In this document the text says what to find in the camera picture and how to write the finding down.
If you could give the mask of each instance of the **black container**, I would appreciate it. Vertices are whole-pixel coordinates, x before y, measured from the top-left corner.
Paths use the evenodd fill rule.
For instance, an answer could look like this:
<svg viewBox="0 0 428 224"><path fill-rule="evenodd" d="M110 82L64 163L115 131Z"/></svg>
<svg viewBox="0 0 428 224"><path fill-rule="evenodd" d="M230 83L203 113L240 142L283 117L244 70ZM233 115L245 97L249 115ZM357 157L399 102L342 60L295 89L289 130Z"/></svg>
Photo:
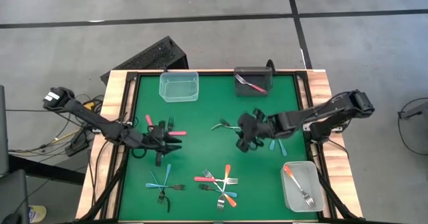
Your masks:
<svg viewBox="0 0 428 224"><path fill-rule="evenodd" d="M237 74L250 84L266 90L266 93L257 91L247 84L241 84L236 78ZM233 77L237 96L267 96L274 84L272 81L272 69L269 67L236 67Z"/></svg>

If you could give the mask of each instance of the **yellow object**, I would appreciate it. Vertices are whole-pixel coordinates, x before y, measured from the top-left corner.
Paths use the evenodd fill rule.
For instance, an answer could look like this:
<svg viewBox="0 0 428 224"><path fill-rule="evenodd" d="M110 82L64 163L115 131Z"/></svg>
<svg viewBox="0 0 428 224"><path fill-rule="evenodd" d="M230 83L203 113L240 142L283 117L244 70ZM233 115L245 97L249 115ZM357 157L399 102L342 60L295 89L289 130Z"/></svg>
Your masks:
<svg viewBox="0 0 428 224"><path fill-rule="evenodd" d="M46 217L46 207L44 206L29 206L29 222L30 223L38 223L43 221Z"/></svg>

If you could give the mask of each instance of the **black stand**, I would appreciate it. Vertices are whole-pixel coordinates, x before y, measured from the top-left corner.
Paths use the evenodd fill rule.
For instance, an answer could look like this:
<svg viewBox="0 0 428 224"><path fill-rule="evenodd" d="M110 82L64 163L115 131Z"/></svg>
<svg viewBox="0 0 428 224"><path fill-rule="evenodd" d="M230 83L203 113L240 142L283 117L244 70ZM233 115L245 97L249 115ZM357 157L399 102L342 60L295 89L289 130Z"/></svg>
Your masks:
<svg viewBox="0 0 428 224"><path fill-rule="evenodd" d="M85 181L85 174L83 173L9 155L9 172L13 173L19 169L25 170L26 174L32 177L45 178L63 183L83 185Z"/></svg>

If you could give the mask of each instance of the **wooden board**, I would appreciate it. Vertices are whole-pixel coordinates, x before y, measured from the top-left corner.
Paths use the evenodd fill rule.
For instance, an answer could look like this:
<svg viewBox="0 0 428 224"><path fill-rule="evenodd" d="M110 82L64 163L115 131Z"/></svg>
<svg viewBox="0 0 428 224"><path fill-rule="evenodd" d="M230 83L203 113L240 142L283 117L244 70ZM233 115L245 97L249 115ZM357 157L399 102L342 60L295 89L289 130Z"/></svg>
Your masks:
<svg viewBox="0 0 428 224"><path fill-rule="evenodd" d="M177 70L178 72L227 72L230 70ZM330 85L325 70L282 70L282 71L307 71L308 81L310 84L310 91L312 95L312 101L315 105L321 104L327 101L331 97ZM125 79L127 72L162 72L162 70L113 70L110 72L110 78L104 97L104 103L101 110L101 115L108 120L114 120L119 116L120 105L122 103L123 91L125 87ZM132 97L134 91L135 81L131 82L130 93L126 103L126 112L130 113L130 106L132 104ZM344 142L341 134L332 134L330 137L333 141L344 146ZM92 165L92 172L94 175L94 167L96 166L96 159L102 148L102 145L106 141L101 134L97 134L92 146L90 162ZM107 172L109 169L110 158L112 155L112 145L108 143L102 153L98 163L98 172L96 178L95 193L97 198L101 195L102 191L106 186ZM350 165L346 157L346 153L336 148L333 145L324 145L324 155L326 157L326 164L328 168L328 174L330 177L330 184L336 194L340 197L343 203L357 216L362 216L360 203L356 194L354 179L350 170ZM120 163L122 156L119 154L116 168ZM76 213L76 218L84 216L91 207L92 202L92 183L90 169L86 170L86 178L80 196L80 202ZM116 188L113 189L110 195L110 201L108 202L107 218L113 216L113 206L116 200Z"/></svg>

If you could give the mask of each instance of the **plastic handle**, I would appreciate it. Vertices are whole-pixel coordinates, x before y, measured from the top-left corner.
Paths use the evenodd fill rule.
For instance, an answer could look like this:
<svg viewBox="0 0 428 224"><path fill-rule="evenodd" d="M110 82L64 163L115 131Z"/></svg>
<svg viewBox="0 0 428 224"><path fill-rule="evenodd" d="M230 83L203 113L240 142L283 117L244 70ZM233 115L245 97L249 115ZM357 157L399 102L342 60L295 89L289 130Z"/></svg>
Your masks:
<svg viewBox="0 0 428 224"><path fill-rule="evenodd" d="M171 131L171 132L168 132L168 134L171 136L185 136L185 135L187 135L187 132L186 131Z"/></svg>
<svg viewBox="0 0 428 224"><path fill-rule="evenodd" d="M167 186L156 185L156 184L153 184L153 183L146 183L146 187L148 187L148 188L158 188L158 187L167 187Z"/></svg>
<svg viewBox="0 0 428 224"><path fill-rule="evenodd" d="M280 147L281 147L282 156L287 156L288 154L287 154L287 151L286 151L286 149L284 148L284 146L283 146L283 144L282 144L282 141L281 141L281 140L279 140L279 142L280 142Z"/></svg>
<svg viewBox="0 0 428 224"><path fill-rule="evenodd" d="M195 180L195 181L215 182L214 178L209 178L209 177L195 177L195 178L193 178L193 180Z"/></svg>
<svg viewBox="0 0 428 224"><path fill-rule="evenodd" d="M146 121L147 121L147 124L148 124L149 126L152 126L152 125L153 125L153 123L152 123L152 119L150 118L150 116L149 116L148 114L146 114Z"/></svg>
<svg viewBox="0 0 428 224"><path fill-rule="evenodd" d="M167 175L165 176L165 182L163 183L163 185L167 184L167 180L168 180L169 172L170 171L171 171L171 164L168 164L168 166L167 166Z"/></svg>
<svg viewBox="0 0 428 224"><path fill-rule="evenodd" d="M230 164L226 165L226 171L225 171L225 181L227 180L227 177L229 176L230 173Z"/></svg>
<svg viewBox="0 0 428 224"><path fill-rule="evenodd" d="M274 150L274 148L275 148L275 140L272 140L272 141L270 142L269 149L270 149L270 150Z"/></svg>
<svg viewBox="0 0 428 224"><path fill-rule="evenodd" d="M259 86L256 86L256 85L254 85L254 84L250 84L250 86L251 86L253 89L257 90L258 92L262 92L263 94L266 94L266 90L264 90L264 89L260 88Z"/></svg>
<svg viewBox="0 0 428 224"><path fill-rule="evenodd" d="M231 197L233 197L233 198L238 197L238 194L237 194L237 193L233 193L233 192L230 192L230 191L225 191L225 194L226 194L226 195L229 195L229 196L231 196Z"/></svg>
<svg viewBox="0 0 428 224"><path fill-rule="evenodd" d="M290 168L288 167L288 165L285 165L285 166L284 166L284 170L287 172L287 174L288 174L290 177L294 178L293 173L292 173L292 170L290 170Z"/></svg>
<svg viewBox="0 0 428 224"><path fill-rule="evenodd" d="M225 197L226 197L226 199L227 199L227 201L229 201L229 204L232 206L232 207L236 207L236 201L235 200L233 200L230 196L228 196L226 193L224 193L224 195L225 195Z"/></svg>
<svg viewBox="0 0 428 224"><path fill-rule="evenodd" d="M158 183L158 180L156 179L156 177L154 176L154 174L153 174L153 172L152 172L152 171L150 171L150 174L152 175L154 182L158 185L158 184L159 184L159 183Z"/></svg>

